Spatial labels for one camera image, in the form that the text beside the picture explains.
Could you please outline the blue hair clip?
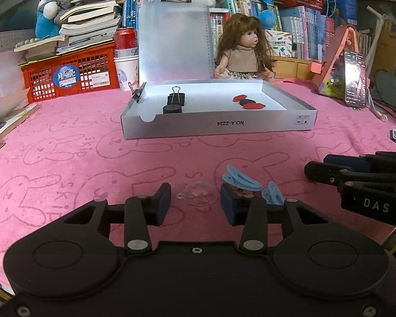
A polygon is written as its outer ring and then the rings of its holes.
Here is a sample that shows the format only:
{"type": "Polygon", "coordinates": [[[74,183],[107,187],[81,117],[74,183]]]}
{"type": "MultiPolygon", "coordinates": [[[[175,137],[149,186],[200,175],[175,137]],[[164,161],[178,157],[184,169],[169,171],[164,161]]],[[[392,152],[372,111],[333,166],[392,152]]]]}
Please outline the blue hair clip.
{"type": "Polygon", "coordinates": [[[242,173],[232,165],[227,166],[227,172],[222,175],[222,179],[225,183],[240,190],[259,192],[263,189],[260,182],[242,173]]]}
{"type": "Polygon", "coordinates": [[[261,196],[268,205],[283,206],[285,203],[283,194],[273,181],[270,181],[267,188],[262,190],[261,196]]]}

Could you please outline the clear plastic dome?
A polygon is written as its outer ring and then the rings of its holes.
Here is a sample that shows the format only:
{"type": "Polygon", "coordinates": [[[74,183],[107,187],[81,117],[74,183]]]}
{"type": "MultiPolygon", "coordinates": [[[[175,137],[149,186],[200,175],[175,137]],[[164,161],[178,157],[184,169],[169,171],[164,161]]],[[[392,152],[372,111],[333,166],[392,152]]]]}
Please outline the clear plastic dome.
{"type": "Polygon", "coordinates": [[[176,194],[176,198],[195,210],[204,212],[212,207],[216,200],[216,191],[207,181],[195,180],[187,183],[184,189],[176,194]]]}

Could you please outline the thin black round disc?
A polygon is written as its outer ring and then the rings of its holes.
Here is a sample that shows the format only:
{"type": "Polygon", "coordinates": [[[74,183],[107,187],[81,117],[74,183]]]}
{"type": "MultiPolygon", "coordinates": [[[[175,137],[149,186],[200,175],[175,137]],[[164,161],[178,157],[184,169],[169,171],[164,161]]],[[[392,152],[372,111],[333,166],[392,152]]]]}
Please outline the thin black round disc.
{"type": "Polygon", "coordinates": [[[246,104],[254,104],[254,103],[255,103],[254,100],[249,100],[249,99],[243,99],[243,100],[240,100],[240,101],[239,101],[239,104],[240,104],[241,106],[244,106],[244,105],[246,105],[246,104]]]}

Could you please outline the black round cap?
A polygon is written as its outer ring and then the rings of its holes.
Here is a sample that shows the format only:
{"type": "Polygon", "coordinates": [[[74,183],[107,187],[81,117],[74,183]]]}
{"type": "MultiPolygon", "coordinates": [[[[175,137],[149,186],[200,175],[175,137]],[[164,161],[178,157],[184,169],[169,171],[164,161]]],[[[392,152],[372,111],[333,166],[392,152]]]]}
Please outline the black round cap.
{"type": "Polygon", "coordinates": [[[164,115],[178,114],[178,113],[182,113],[182,106],[177,104],[169,104],[163,106],[162,110],[164,115]]]}

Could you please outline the large black binder clip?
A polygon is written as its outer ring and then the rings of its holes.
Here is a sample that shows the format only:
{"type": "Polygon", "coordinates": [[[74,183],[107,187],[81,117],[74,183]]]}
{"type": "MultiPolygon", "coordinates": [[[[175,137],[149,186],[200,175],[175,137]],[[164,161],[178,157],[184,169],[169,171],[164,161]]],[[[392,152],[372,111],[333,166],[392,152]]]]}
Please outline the large black binder clip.
{"type": "Polygon", "coordinates": [[[168,105],[180,105],[184,106],[186,99],[186,95],[181,92],[180,86],[174,86],[172,87],[172,93],[168,95],[167,97],[167,104],[168,105]]]}

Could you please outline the red orange clip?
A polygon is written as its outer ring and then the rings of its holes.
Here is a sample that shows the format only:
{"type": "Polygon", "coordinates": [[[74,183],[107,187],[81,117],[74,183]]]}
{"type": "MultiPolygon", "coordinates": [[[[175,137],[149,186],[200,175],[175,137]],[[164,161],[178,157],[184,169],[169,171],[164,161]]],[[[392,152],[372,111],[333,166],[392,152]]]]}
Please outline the red orange clip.
{"type": "Polygon", "coordinates": [[[241,101],[241,100],[245,100],[247,98],[247,95],[237,95],[237,96],[235,96],[233,99],[232,99],[232,101],[233,102],[239,102],[239,101],[241,101]]]}

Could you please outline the pink bunny print cloth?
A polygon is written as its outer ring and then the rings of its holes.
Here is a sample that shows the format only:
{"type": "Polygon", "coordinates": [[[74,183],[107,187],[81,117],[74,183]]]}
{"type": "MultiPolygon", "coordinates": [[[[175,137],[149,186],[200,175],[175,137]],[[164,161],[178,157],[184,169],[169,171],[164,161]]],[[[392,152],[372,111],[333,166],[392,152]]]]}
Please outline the pink bunny print cloth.
{"type": "Polygon", "coordinates": [[[40,104],[14,129],[0,149],[0,282],[3,256],[20,238],[93,199],[123,203],[172,187],[164,224],[152,240],[237,240],[219,202],[222,175],[232,165],[263,185],[273,181],[284,196],[315,209],[382,243],[391,225],[341,208],[336,188],[308,181],[303,168],[328,154],[363,155],[396,151],[389,132],[396,121],[353,110],[314,93],[303,83],[282,89],[318,111],[313,129],[205,137],[125,140],[120,116],[129,96],[120,90],[57,98],[40,104]],[[210,210],[199,211],[176,198],[187,183],[214,186],[210,210]]]}

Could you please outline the wooden drawer box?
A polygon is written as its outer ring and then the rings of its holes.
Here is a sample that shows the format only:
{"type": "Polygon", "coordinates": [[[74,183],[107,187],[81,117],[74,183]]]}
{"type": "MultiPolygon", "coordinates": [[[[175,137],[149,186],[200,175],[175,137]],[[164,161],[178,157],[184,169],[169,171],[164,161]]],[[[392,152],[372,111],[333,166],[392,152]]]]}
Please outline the wooden drawer box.
{"type": "Polygon", "coordinates": [[[293,57],[271,57],[275,66],[276,79],[301,79],[311,80],[315,73],[311,67],[321,64],[318,61],[308,61],[293,57]]]}

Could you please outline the grey cardboard box tray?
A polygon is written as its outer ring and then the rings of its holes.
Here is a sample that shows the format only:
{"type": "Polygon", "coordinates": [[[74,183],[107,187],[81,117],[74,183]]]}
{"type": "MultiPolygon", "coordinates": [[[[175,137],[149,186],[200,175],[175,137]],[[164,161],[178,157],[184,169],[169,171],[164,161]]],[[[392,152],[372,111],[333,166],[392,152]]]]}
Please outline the grey cardboard box tray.
{"type": "Polygon", "coordinates": [[[149,139],[310,130],[316,118],[315,107],[266,81],[189,80],[147,83],[139,103],[130,99],[121,127],[125,139],[149,139]],[[164,115],[174,86],[186,95],[182,113],[164,115]],[[246,110],[232,101],[237,95],[247,95],[265,108],[246,110]]]}

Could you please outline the row of shelf books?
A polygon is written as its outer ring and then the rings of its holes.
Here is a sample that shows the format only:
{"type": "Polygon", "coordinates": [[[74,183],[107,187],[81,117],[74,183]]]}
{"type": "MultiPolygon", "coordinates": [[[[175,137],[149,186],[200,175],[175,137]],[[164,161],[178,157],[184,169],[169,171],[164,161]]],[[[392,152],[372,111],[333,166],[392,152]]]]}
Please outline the row of shelf books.
{"type": "MultiPolygon", "coordinates": [[[[270,55],[277,57],[293,57],[308,61],[321,62],[326,49],[333,39],[335,30],[326,31],[334,20],[318,10],[308,7],[280,8],[280,3],[272,0],[268,5],[277,21],[272,29],[263,29],[270,46],[270,55]]],[[[224,25],[234,14],[248,14],[243,0],[216,0],[216,7],[208,7],[210,15],[210,34],[212,36],[214,61],[217,56],[219,39],[223,34],[224,25]]],[[[356,26],[345,23],[341,26],[356,26]]],[[[122,27],[133,27],[136,30],[139,55],[139,0],[126,0],[123,3],[122,27]]]]}

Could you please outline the white paper cup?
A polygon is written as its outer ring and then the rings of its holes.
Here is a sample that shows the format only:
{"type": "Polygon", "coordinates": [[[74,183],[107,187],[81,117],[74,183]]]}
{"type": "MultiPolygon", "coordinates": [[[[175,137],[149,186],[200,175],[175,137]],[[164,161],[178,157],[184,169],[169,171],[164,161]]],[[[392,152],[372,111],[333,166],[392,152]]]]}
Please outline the white paper cup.
{"type": "Polygon", "coordinates": [[[114,63],[120,89],[134,92],[139,87],[139,55],[115,57],[114,63]]]}

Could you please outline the red soda can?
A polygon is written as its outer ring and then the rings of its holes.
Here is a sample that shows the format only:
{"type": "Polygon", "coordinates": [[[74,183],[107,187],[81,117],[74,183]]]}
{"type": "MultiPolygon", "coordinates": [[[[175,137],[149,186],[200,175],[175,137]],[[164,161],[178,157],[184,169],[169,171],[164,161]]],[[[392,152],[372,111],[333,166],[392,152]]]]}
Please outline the red soda can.
{"type": "Polygon", "coordinates": [[[136,30],[133,27],[118,28],[114,34],[114,41],[116,57],[138,55],[136,30]]]}

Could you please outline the open book on left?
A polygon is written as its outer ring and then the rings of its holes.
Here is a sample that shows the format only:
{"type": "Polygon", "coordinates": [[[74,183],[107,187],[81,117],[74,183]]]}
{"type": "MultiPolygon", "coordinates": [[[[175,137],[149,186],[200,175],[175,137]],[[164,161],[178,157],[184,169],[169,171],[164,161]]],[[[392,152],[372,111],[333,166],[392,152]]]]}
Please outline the open book on left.
{"type": "Polygon", "coordinates": [[[29,92],[30,88],[0,97],[0,149],[4,145],[2,139],[38,109],[36,103],[28,103],[29,92]]]}

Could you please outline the translucent clipboard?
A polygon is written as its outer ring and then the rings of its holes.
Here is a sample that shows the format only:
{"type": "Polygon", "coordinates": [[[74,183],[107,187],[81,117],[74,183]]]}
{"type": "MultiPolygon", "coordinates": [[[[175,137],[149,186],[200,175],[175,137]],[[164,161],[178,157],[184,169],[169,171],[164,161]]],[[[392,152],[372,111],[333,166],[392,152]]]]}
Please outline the translucent clipboard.
{"type": "Polygon", "coordinates": [[[141,83],[213,77],[209,8],[198,0],[139,0],[138,40],[141,83]]]}

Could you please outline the blue plush on left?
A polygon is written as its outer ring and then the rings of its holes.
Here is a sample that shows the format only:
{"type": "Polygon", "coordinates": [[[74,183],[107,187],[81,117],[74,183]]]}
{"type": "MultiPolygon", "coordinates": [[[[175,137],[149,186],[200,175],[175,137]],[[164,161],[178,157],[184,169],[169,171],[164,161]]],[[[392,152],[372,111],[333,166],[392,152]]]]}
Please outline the blue plush on left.
{"type": "Polygon", "coordinates": [[[38,4],[35,25],[35,37],[46,39],[59,35],[60,26],[54,19],[58,15],[58,2],[56,0],[43,0],[38,4]]]}

